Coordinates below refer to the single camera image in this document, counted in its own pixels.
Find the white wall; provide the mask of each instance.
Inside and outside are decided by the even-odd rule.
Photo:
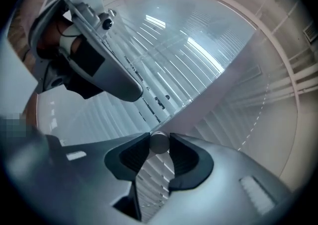
[[[22,113],[38,82],[4,36],[0,40],[0,77],[0,115]]]
[[[297,109],[295,98],[291,97],[271,104],[252,107],[262,111],[257,124],[253,126],[246,147],[248,154],[276,176],[282,173],[292,149],[296,130]],[[289,180],[283,180],[288,186]]]
[[[294,146],[280,176],[292,190],[310,178],[318,160],[318,91],[301,95],[300,105]]]

